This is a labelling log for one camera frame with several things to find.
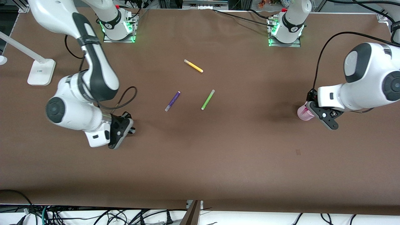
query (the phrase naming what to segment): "black cable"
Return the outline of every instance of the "black cable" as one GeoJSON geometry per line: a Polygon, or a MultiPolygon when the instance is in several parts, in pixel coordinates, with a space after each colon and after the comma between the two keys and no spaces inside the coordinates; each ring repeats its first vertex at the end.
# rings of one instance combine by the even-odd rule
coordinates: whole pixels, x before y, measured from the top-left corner
{"type": "Polygon", "coordinates": [[[17,223],[16,225],[23,225],[23,224],[24,224],[25,218],[26,218],[26,215],[23,216],[23,217],[18,221],[18,223],[17,223]]]}
{"type": "Polygon", "coordinates": [[[253,13],[255,13],[257,16],[259,16],[259,17],[261,17],[261,18],[263,18],[263,19],[268,19],[268,16],[263,16],[263,15],[259,14],[257,11],[255,11],[255,10],[253,10],[253,9],[251,9],[251,8],[247,9],[246,11],[253,12],[253,13]]]}
{"type": "Polygon", "coordinates": [[[145,219],[145,218],[147,218],[147,217],[151,217],[151,216],[156,215],[156,214],[159,214],[159,213],[165,213],[165,212],[167,212],[167,211],[170,211],[170,212],[171,212],[171,211],[186,211],[186,210],[185,210],[185,209],[163,210],[163,211],[159,211],[159,212],[155,212],[155,213],[149,214],[149,215],[143,217],[143,219],[145,219]]]}
{"type": "Polygon", "coordinates": [[[142,9],[142,8],[139,8],[138,12],[137,12],[136,14],[134,14],[132,17],[129,17],[128,20],[130,20],[130,19],[134,18],[135,16],[137,16],[137,15],[139,14],[139,12],[140,12],[141,9],[142,9]]]}
{"type": "Polygon", "coordinates": [[[112,222],[113,219],[122,220],[122,221],[125,222],[124,225],[126,225],[126,224],[128,223],[128,218],[127,218],[126,215],[124,214],[124,211],[126,211],[126,210],[118,211],[118,213],[117,213],[116,215],[111,214],[111,215],[113,215],[113,217],[108,218],[107,225],[109,225],[109,224],[112,222]],[[121,214],[121,213],[125,216],[125,219],[122,219],[121,217],[118,216],[118,215],[121,214]]]}
{"type": "Polygon", "coordinates": [[[107,210],[107,211],[105,211],[102,215],[100,215],[100,216],[97,218],[97,220],[94,222],[93,225],[96,225],[96,224],[98,223],[98,221],[99,221],[103,216],[105,216],[106,214],[108,214],[109,212],[110,212],[110,210],[107,210]]]}
{"type": "Polygon", "coordinates": [[[16,213],[19,209],[22,209],[22,208],[17,207],[16,209],[9,209],[9,210],[0,211],[0,213],[6,213],[6,212],[11,212],[11,211],[14,211],[16,213]]]}
{"type": "Polygon", "coordinates": [[[91,218],[79,218],[79,217],[66,218],[66,217],[60,217],[59,219],[62,219],[62,220],[69,220],[69,219],[89,220],[89,219],[94,219],[94,218],[97,218],[97,217],[99,217],[99,216],[91,217],[91,218]]]}
{"type": "MultiPolygon", "coordinates": [[[[82,65],[83,65],[84,60],[85,60],[85,57],[83,57],[82,60],[81,60],[81,62],[80,62],[79,71],[82,70],[82,65]]],[[[89,89],[89,87],[86,85],[86,83],[83,82],[83,84],[85,85],[86,89],[87,89],[87,90],[89,91],[89,93],[90,93],[90,89],[89,89]]],[[[116,106],[116,107],[104,106],[104,105],[100,104],[100,102],[97,101],[97,99],[95,99],[95,102],[97,103],[97,105],[98,105],[100,108],[108,109],[108,110],[114,110],[114,109],[122,108],[122,107],[126,106],[127,104],[129,104],[130,102],[132,102],[132,101],[136,98],[136,95],[138,95],[138,88],[136,88],[135,86],[130,86],[130,87],[128,87],[128,88],[124,91],[124,93],[122,94],[121,98],[119,99],[119,101],[118,101],[118,103],[117,103],[117,105],[119,105],[119,106],[116,106]],[[135,94],[133,95],[133,97],[132,97],[131,99],[129,99],[126,103],[124,103],[124,104],[122,104],[122,105],[119,105],[119,104],[121,103],[121,101],[122,101],[122,98],[123,98],[124,95],[126,94],[126,92],[127,92],[129,89],[132,89],[132,88],[135,89],[135,94]]]]}
{"type": "Polygon", "coordinates": [[[359,3],[359,2],[356,1],[356,0],[352,0],[352,1],[353,1],[355,4],[357,4],[357,5],[361,6],[361,7],[364,7],[364,8],[366,8],[366,9],[368,9],[368,10],[371,10],[371,11],[373,11],[373,12],[379,14],[379,15],[382,15],[382,16],[388,18],[388,20],[390,20],[392,23],[395,22],[394,19],[393,19],[392,17],[390,17],[390,16],[384,14],[383,12],[380,12],[380,11],[378,11],[378,10],[375,10],[375,9],[371,8],[371,7],[365,6],[365,5],[359,3]]]}
{"type": "Polygon", "coordinates": [[[358,35],[358,36],[366,37],[366,38],[369,38],[369,39],[372,39],[372,40],[376,40],[376,41],[379,41],[379,42],[382,42],[382,43],[385,43],[385,44],[388,44],[388,45],[392,45],[392,46],[395,46],[395,47],[400,47],[399,44],[391,43],[391,42],[389,42],[389,41],[386,41],[386,40],[383,40],[383,39],[380,39],[380,38],[377,38],[377,37],[373,37],[373,36],[370,36],[370,35],[367,35],[367,34],[362,34],[362,33],[353,32],[353,31],[345,31],[345,32],[337,33],[337,34],[333,35],[332,37],[330,37],[330,38],[326,41],[326,43],[324,44],[324,47],[322,47],[322,50],[321,50],[321,52],[320,52],[320,55],[319,55],[318,61],[317,61],[317,67],[316,67],[316,70],[315,70],[315,78],[314,78],[314,83],[313,83],[313,85],[312,85],[312,90],[315,90],[315,84],[316,84],[316,82],[317,82],[317,77],[318,77],[318,68],[319,68],[319,65],[320,65],[322,53],[324,52],[324,50],[325,50],[326,46],[328,45],[328,43],[329,43],[334,37],[339,36],[339,35],[341,35],[341,34],[353,34],[353,35],[358,35]]]}
{"type": "Polygon", "coordinates": [[[131,225],[135,220],[137,220],[140,216],[142,216],[143,214],[147,213],[148,211],[150,211],[149,209],[142,209],[138,214],[136,214],[136,216],[128,223],[128,225],[131,225]]]}
{"type": "Polygon", "coordinates": [[[61,219],[61,217],[60,217],[60,215],[58,214],[58,212],[59,212],[59,210],[57,210],[57,209],[53,212],[53,218],[56,219],[56,221],[58,222],[58,224],[60,224],[60,225],[65,225],[64,221],[61,219]]]}
{"type": "Polygon", "coordinates": [[[250,22],[253,22],[253,23],[274,27],[272,24],[265,24],[265,23],[261,23],[261,22],[258,22],[258,21],[249,20],[247,18],[243,18],[243,17],[240,17],[240,16],[236,16],[236,15],[233,15],[233,14],[226,13],[226,12],[221,12],[221,11],[218,11],[218,10],[215,10],[215,9],[212,9],[212,11],[219,12],[219,13],[222,13],[222,14],[225,14],[225,15],[228,15],[228,16],[233,16],[233,17],[236,17],[236,18],[239,18],[239,19],[242,19],[242,20],[247,20],[247,21],[250,21],[250,22]]]}
{"type": "Polygon", "coordinates": [[[80,61],[80,65],[79,65],[79,72],[82,70],[82,66],[83,66],[83,62],[85,61],[85,55],[83,55],[82,60],[80,61]]]}
{"type": "Polygon", "coordinates": [[[332,219],[330,218],[329,213],[327,213],[328,218],[329,218],[329,221],[327,221],[327,220],[324,218],[324,215],[323,215],[322,213],[321,213],[320,215],[321,215],[321,218],[322,218],[325,222],[329,223],[329,225],[333,225],[333,224],[332,224],[332,219]]]}
{"type": "Polygon", "coordinates": [[[71,50],[68,48],[67,38],[68,38],[68,35],[65,35],[64,44],[65,44],[65,47],[67,48],[67,51],[68,51],[73,57],[78,58],[78,59],[82,59],[81,57],[78,57],[78,56],[76,56],[74,53],[72,53],[71,50]]]}
{"type": "Polygon", "coordinates": [[[353,112],[353,113],[368,113],[368,112],[371,111],[372,109],[374,109],[374,108],[369,108],[369,109],[367,109],[367,110],[365,110],[365,111],[352,110],[352,111],[350,111],[350,112],[353,112]]]}
{"type": "Polygon", "coordinates": [[[354,214],[354,215],[352,215],[352,216],[351,216],[351,219],[350,219],[350,225],[352,225],[352,224],[353,224],[353,219],[354,219],[354,217],[356,217],[356,215],[357,215],[357,214],[354,214]]]}
{"type": "MultiPolygon", "coordinates": [[[[326,0],[326,1],[333,2],[333,3],[341,3],[341,4],[354,4],[354,2],[343,2],[343,1],[336,1],[336,0],[326,0]]],[[[361,1],[361,2],[358,2],[358,4],[389,4],[389,5],[400,6],[400,3],[389,2],[389,1],[361,1]]]]}
{"type": "Polygon", "coordinates": [[[14,193],[17,193],[17,194],[23,196],[25,198],[25,200],[29,203],[30,208],[32,209],[32,212],[35,215],[36,225],[38,225],[37,216],[38,216],[38,214],[40,215],[40,213],[38,213],[38,211],[36,211],[36,209],[34,208],[34,205],[32,204],[32,202],[29,200],[29,198],[25,194],[23,194],[20,191],[12,190],[12,189],[2,189],[2,190],[0,190],[0,192],[14,192],[14,193]]]}
{"type": "Polygon", "coordinates": [[[399,43],[397,43],[397,42],[394,41],[394,35],[396,34],[396,32],[397,32],[397,30],[394,30],[394,31],[392,32],[392,35],[390,36],[390,41],[391,41],[392,43],[399,44],[399,43]]]}
{"type": "Polygon", "coordinates": [[[32,205],[32,206],[31,205],[18,205],[18,206],[15,206],[15,205],[0,205],[0,209],[3,209],[3,208],[29,209],[30,210],[29,213],[33,213],[35,215],[42,216],[41,214],[38,213],[38,210],[36,209],[36,207],[39,207],[39,206],[35,206],[35,205],[32,205]]]}
{"type": "Polygon", "coordinates": [[[296,221],[293,223],[293,225],[296,225],[298,222],[299,222],[299,219],[300,219],[300,217],[303,215],[303,213],[300,213],[298,216],[297,216],[297,219],[296,219],[296,221]]]}
{"type": "Polygon", "coordinates": [[[17,193],[17,194],[19,194],[19,195],[21,195],[22,197],[24,197],[24,199],[32,206],[33,204],[32,204],[32,202],[29,200],[29,198],[26,196],[26,195],[24,195],[22,192],[20,192],[20,191],[16,191],[16,190],[12,190],[12,189],[2,189],[2,190],[0,190],[0,192],[14,192],[14,193],[17,193]]]}
{"type": "Polygon", "coordinates": [[[140,215],[140,225],[145,225],[143,215],[140,215]]]}
{"type": "Polygon", "coordinates": [[[166,225],[173,224],[174,221],[171,219],[171,214],[169,211],[167,211],[167,222],[165,223],[166,225]]]}
{"type": "Polygon", "coordinates": [[[129,99],[126,103],[124,103],[122,105],[119,105],[119,106],[116,106],[116,107],[107,107],[107,106],[104,106],[104,105],[100,104],[100,102],[98,102],[98,101],[96,101],[96,103],[97,103],[98,106],[100,106],[100,108],[108,109],[108,110],[114,110],[114,109],[122,108],[122,107],[126,106],[127,104],[129,104],[130,102],[132,102],[136,98],[136,95],[138,95],[138,89],[135,86],[130,86],[129,88],[134,88],[135,89],[135,94],[133,95],[133,97],[131,99],[129,99]]]}

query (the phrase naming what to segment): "green marker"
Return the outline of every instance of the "green marker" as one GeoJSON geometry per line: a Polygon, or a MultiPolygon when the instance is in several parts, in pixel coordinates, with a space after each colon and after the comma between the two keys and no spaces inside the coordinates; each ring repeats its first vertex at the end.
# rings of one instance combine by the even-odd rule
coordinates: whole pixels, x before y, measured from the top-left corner
{"type": "Polygon", "coordinates": [[[212,95],[214,94],[215,90],[212,90],[210,95],[208,96],[208,98],[206,99],[206,101],[204,102],[203,106],[201,107],[201,110],[204,110],[208,104],[208,102],[210,101],[212,95]]]}

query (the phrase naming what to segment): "brown table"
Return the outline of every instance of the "brown table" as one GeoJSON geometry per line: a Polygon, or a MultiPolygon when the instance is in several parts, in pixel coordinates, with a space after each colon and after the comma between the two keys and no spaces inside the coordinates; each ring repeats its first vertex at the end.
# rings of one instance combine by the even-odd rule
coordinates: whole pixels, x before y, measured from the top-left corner
{"type": "MultiPolygon", "coordinates": [[[[79,11],[95,24],[90,8],[79,11]]],[[[104,104],[114,105],[128,86],[139,90],[116,111],[130,112],[137,132],[109,150],[90,148],[82,131],[47,121],[47,100],[80,60],[66,51],[62,34],[21,14],[12,37],[57,66],[50,85],[30,86],[32,60],[6,48],[0,188],[20,190],[36,204],[171,209],[203,199],[213,210],[399,214],[399,103],[345,113],[337,131],[295,114],[329,37],[357,31],[388,40],[388,28],[374,15],[350,14],[311,14],[307,25],[301,48],[279,48],[268,46],[263,25],[211,10],[150,10],[136,43],[103,44],[121,83],[117,97],[104,104]],[[181,96],[165,112],[177,91],[181,96]]],[[[365,41],[335,38],[321,60],[317,86],[345,82],[343,59],[365,41]]],[[[68,44],[80,54],[72,38],[68,44]]],[[[25,203],[14,194],[0,197],[25,203]]]]}

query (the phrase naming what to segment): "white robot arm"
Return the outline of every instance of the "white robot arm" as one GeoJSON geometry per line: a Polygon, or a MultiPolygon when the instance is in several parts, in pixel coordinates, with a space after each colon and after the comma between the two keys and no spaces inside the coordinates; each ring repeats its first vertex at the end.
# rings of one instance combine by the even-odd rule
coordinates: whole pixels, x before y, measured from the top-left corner
{"type": "Polygon", "coordinates": [[[362,43],[344,60],[347,83],[310,91],[307,109],[329,129],[343,112],[374,108],[400,99],[400,48],[362,43]]]}
{"type": "Polygon", "coordinates": [[[133,120],[102,113],[94,102],[113,99],[119,88],[118,78],[109,65],[100,41],[85,16],[78,13],[72,0],[30,0],[36,21],[49,31],[74,37],[89,64],[89,69],[62,78],[56,94],[46,105],[48,119],[61,127],[82,130],[89,145],[119,146],[133,120]]]}
{"type": "Polygon", "coordinates": [[[278,18],[278,22],[275,24],[276,28],[272,29],[271,35],[285,44],[296,41],[301,35],[304,22],[311,12],[311,8],[312,4],[310,0],[292,1],[286,12],[274,15],[275,18],[278,18]]]}
{"type": "Polygon", "coordinates": [[[116,8],[112,0],[82,0],[88,4],[100,20],[103,31],[112,40],[124,39],[132,33],[132,13],[116,8]]]}

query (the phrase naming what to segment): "purple marker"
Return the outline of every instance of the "purple marker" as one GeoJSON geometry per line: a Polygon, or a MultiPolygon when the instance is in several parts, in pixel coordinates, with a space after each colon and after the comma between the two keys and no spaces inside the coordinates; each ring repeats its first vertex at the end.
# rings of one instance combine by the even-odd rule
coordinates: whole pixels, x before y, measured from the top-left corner
{"type": "Polygon", "coordinates": [[[178,91],[175,96],[173,97],[173,99],[170,101],[170,103],[168,104],[168,106],[165,108],[165,111],[168,112],[168,109],[171,108],[171,106],[174,104],[174,102],[178,99],[180,95],[180,91],[178,91]]]}

